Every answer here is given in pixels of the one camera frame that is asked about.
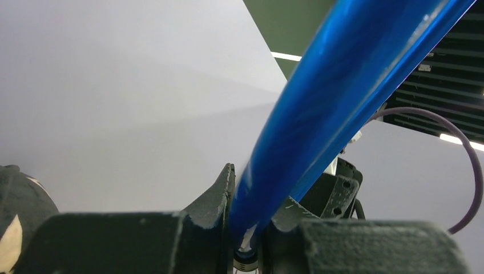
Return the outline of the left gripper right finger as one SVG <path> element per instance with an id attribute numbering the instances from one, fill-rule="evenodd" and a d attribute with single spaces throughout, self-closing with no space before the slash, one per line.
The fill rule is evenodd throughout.
<path id="1" fill-rule="evenodd" d="M 422 221 L 320 219 L 288 198 L 261 242 L 262 273 L 468 273 L 450 234 Z"/>

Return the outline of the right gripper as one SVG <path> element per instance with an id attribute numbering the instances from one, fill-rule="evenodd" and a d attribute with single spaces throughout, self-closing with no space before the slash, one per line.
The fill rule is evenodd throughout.
<path id="1" fill-rule="evenodd" d="M 338 158 L 336 174 L 321 174 L 299 203 L 322 219 L 350 219 L 362 182 L 362 173 Z"/>

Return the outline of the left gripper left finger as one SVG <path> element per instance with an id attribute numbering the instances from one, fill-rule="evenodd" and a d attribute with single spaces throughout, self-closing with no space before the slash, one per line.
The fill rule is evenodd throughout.
<path id="1" fill-rule="evenodd" d="M 231 273 L 235 168 L 175 212 L 65 213 L 46 221 L 16 273 Z"/>

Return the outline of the blue cable lock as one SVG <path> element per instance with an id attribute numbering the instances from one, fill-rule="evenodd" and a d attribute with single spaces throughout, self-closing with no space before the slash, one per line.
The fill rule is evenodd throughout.
<path id="1" fill-rule="evenodd" d="M 239 177 L 235 258 L 256 257 L 287 198 L 301 200 L 472 1 L 337 1 L 287 81 Z"/>

